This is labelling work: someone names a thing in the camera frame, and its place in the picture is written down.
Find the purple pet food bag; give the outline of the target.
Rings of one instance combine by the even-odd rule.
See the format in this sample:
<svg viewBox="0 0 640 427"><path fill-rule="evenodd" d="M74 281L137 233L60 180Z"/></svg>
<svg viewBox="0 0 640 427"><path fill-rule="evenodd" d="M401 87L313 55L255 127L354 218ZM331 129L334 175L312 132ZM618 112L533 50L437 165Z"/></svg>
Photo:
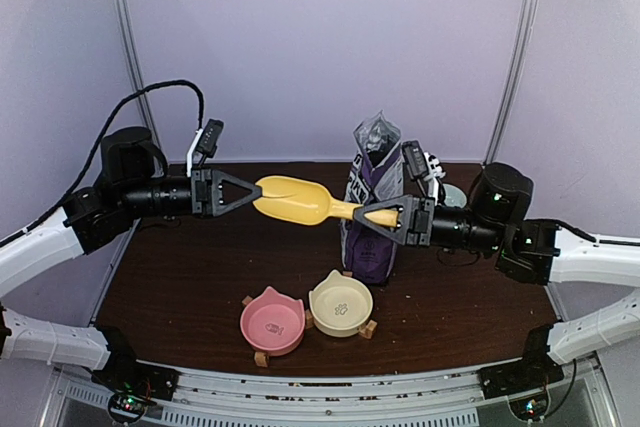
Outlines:
<svg viewBox="0 0 640 427"><path fill-rule="evenodd" d="M344 200L368 205L399 197L404 191L401 130L379 112L353 132L357 153L347 179ZM397 245L353 221L340 222L343 268L367 285L387 282Z"/></svg>

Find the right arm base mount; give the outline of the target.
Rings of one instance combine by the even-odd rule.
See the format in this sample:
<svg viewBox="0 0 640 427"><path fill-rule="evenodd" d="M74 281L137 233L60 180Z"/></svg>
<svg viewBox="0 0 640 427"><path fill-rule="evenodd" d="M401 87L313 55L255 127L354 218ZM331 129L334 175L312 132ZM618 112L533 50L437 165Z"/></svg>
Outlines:
<svg viewBox="0 0 640 427"><path fill-rule="evenodd" d="M480 387L486 400L543 388L564 379L561 364L549 355L552 324L532 329L519 360L478 370Z"/></svg>

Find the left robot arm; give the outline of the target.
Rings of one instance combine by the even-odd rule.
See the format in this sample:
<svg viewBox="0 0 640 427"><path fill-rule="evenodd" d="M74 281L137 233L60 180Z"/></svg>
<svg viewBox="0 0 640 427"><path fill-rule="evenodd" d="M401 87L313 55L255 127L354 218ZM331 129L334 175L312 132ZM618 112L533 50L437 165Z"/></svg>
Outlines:
<svg viewBox="0 0 640 427"><path fill-rule="evenodd" d="M205 162L171 176L146 127L120 129L99 142L102 169L96 182L64 195L60 206L1 243L1 293L50 268L89 255L146 217L219 217L262 195L260 187ZM68 364L106 376L123 391L137 389L144 371L115 335L1 310L1 357Z"/></svg>

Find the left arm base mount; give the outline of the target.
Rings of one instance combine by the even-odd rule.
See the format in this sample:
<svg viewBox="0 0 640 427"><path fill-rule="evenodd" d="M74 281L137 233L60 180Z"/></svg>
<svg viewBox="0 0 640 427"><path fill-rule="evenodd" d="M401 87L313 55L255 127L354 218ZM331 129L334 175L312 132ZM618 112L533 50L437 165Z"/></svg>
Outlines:
<svg viewBox="0 0 640 427"><path fill-rule="evenodd" d="M99 327L106 340L108 358L104 367L92 370L92 380L113 392L139 399L170 401L176 390L177 370L141 362L125 335L115 327Z"/></svg>

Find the yellow plastic scoop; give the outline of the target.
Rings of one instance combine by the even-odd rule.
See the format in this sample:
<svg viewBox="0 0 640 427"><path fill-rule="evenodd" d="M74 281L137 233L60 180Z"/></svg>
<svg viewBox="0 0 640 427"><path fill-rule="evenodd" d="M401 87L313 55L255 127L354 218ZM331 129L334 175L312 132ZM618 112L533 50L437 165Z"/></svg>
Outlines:
<svg viewBox="0 0 640 427"><path fill-rule="evenodd" d="M261 196L253 201L261 214L277 220L315 226L329 218L354 221L362 204L333 197L322 184L288 176L272 175L259 179Z"/></svg>

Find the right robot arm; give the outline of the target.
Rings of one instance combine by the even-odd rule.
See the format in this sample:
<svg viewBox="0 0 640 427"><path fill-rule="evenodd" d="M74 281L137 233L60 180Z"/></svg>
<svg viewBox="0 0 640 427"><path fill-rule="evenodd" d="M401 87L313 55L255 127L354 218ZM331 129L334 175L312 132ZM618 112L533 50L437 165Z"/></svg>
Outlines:
<svg viewBox="0 0 640 427"><path fill-rule="evenodd" d="M623 299L583 317L532 330L513 366L519 387L535 387L551 371L585 353L639 334L639 241L585 232L557 219L525 215L533 182L503 163L484 167L465 207L433 197L368 197L353 219L398 245L465 250L494 258L496 269L525 284L587 282L626 285Z"/></svg>

